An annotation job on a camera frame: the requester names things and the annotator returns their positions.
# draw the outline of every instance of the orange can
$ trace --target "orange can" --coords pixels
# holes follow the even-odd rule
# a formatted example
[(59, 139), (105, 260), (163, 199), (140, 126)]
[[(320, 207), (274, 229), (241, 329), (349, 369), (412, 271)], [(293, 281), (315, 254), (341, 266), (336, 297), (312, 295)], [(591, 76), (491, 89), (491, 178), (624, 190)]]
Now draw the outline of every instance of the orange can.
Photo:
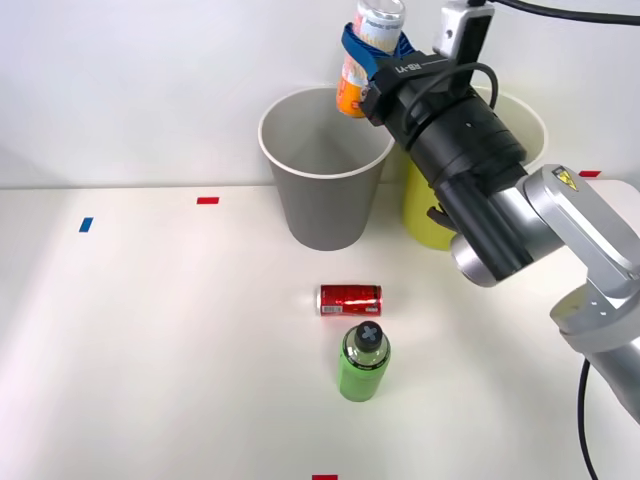
[[(358, 0), (353, 33), (369, 45), (392, 54), (404, 19), (405, 7), (400, 0)], [(367, 73), (347, 54), (336, 96), (338, 110), (351, 117), (364, 117), (360, 102), (367, 83)]]

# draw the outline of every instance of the table surface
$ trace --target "table surface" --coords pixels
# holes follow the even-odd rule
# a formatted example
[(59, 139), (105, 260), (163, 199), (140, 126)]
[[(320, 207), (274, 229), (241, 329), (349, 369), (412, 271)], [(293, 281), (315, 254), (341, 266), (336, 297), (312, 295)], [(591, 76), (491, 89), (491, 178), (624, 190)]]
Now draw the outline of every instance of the table surface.
[[(640, 231), (640, 194), (594, 185)], [(0, 192), (0, 479), (587, 479), (582, 358), (548, 316), (584, 267), (563, 249), (476, 287), (408, 236), (400, 193), (328, 253), (271, 187)], [(338, 393), (357, 319), (317, 317), (321, 283), (383, 286), (369, 402)], [(637, 478), (640, 429), (597, 374), (586, 422), (600, 477)]]

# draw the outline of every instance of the bottle cap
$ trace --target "bottle cap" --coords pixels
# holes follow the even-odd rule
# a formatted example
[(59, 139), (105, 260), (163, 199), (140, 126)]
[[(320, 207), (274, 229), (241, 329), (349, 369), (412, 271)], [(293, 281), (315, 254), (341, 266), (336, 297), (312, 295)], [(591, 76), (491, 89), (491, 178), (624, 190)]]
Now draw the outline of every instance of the bottle cap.
[(362, 352), (375, 352), (382, 345), (382, 328), (376, 322), (362, 322), (356, 328), (355, 344), (356, 348)]

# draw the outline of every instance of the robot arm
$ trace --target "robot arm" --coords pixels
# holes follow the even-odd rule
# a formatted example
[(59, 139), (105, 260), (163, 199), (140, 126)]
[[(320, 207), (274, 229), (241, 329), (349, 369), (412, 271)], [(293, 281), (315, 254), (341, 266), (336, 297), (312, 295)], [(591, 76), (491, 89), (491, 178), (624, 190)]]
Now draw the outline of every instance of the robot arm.
[(400, 55), (378, 55), (347, 29), (369, 74), (361, 108), (434, 189), (443, 211), (429, 216), (458, 232), (451, 250), (469, 280), (496, 285), (563, 245), (584, 262), (586, 283), (551, 316), (640, 423), (640, 239), (569, 169), (521, 166), (524, 148), (470, 86), (493, 14), (486, 0), (447, 3), (433, 55), (405, 37)]

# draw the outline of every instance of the yellow label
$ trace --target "yellow label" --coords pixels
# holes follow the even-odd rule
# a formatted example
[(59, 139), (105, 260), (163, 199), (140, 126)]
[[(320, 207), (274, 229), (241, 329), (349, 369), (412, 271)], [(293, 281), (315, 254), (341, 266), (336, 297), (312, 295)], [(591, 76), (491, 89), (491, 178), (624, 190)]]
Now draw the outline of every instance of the yellow label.
[(578, 191), (578, 187), (576, 186), (576, 182), (573, 181), (573, 178), (571, 178), (571, 174), (567, 171), (566, 168), (564, 168), (564, 167), (556, 168), (553, 171), (553, 174), (562, 183), (564, 183), (565, 185), (571, 187), (576, 192)]

